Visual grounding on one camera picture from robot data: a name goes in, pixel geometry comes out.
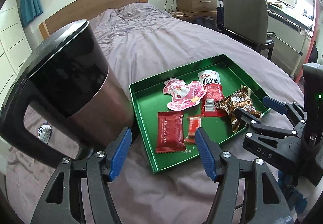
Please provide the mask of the blue gloved right hand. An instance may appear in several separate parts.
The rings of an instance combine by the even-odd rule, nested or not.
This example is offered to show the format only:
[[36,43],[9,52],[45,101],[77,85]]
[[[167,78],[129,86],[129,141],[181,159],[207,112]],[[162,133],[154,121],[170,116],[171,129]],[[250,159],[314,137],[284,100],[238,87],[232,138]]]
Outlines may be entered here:
[[297,214],[303,213],[308,202],[307,199],[296,190],[298,180],[293,175],[287,175],[282,171],[278,171],[278,185],[290,210],[294,209]]

